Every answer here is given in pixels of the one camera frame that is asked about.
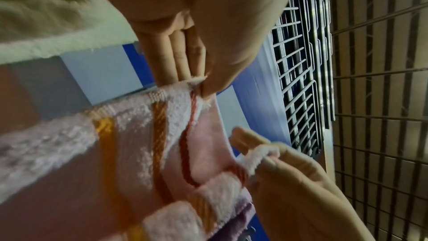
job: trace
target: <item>wire rack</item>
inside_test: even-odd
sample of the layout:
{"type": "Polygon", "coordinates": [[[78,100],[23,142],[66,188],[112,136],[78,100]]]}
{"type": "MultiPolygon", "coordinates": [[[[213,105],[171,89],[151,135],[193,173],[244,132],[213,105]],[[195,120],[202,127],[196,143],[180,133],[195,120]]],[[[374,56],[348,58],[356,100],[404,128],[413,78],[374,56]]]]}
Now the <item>wire rack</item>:
{"type": "Polygon", "coordinates": [[[334,120],[329,0],[289,0],[271,31],[292,146],[316,156],[334,120]]]}

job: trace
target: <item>hand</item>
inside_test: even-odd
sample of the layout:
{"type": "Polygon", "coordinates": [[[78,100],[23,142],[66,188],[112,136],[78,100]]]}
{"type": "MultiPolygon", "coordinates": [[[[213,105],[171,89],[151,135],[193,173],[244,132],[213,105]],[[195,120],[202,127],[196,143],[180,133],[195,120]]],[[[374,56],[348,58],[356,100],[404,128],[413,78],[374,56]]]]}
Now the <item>hand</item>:
{"type": "Polygon", "coordinates": [[[158,86],[207,74],[207,97],[254,60],[288,0],[110,1],[134,29],[158,86]]]}
{"type": "MultiPolygon", "coordinates": [[[[229,138],[242,154],[271,144],[250,130],[237,127],[229,138]]],[[[282,143],[280,157],[265,158],[248,190],[257,216],[271,241],[374,241],[340,189],[322,167],[282,143]]]]}

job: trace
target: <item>red stripe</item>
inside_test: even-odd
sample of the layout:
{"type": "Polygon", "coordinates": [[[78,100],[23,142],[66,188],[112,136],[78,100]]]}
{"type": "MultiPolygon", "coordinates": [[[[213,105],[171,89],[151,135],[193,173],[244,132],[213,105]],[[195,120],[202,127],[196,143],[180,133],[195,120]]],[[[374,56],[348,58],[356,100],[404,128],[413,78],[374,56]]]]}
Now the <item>red stripe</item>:
{"type": "Polygon", "coordinates": [[[192,178],[192,174],[190,172],[189,146],[187,144],[187,136],[189,134],[190,126],[192,125],[192,122],[195,119],[195,112],[196,112],[196,93],[193,91],[190,93],[190,101],[192,103],[190,119],[189,119],[189,122],[187,123],[186,128],[181,133],[180,141],[179,141],[180,155],[181,155],[181,171],[183,173],[184,180],[186,180],[187,183],[191,184],[194,187],[198,187],[200,186],[200,184],[192,178]]]}

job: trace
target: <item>pink towel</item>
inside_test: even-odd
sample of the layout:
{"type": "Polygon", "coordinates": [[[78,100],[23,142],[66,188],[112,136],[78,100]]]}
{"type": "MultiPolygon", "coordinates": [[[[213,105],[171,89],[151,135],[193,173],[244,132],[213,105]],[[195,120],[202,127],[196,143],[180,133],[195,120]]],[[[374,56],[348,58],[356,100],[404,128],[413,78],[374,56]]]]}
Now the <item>pink towel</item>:
{"type": "Polygon", "coordinates": [[[0,233],[206,240],[233,216],[242,175],[270,152],[238,166],[215,100],[186,82],[135,94],[0,137],[0,233]]]}

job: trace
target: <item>terry cloth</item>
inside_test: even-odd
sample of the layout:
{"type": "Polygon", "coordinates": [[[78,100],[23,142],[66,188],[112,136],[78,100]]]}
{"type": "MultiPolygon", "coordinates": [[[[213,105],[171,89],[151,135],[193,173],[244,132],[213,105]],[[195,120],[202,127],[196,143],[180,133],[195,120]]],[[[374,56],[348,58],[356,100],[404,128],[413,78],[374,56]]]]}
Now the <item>terry cloth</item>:
{"type": "Polygon", "coordinates": [[[206,240],[264,155],[239,165],[187,82],[0,137],[5,240],[206,240]]]}

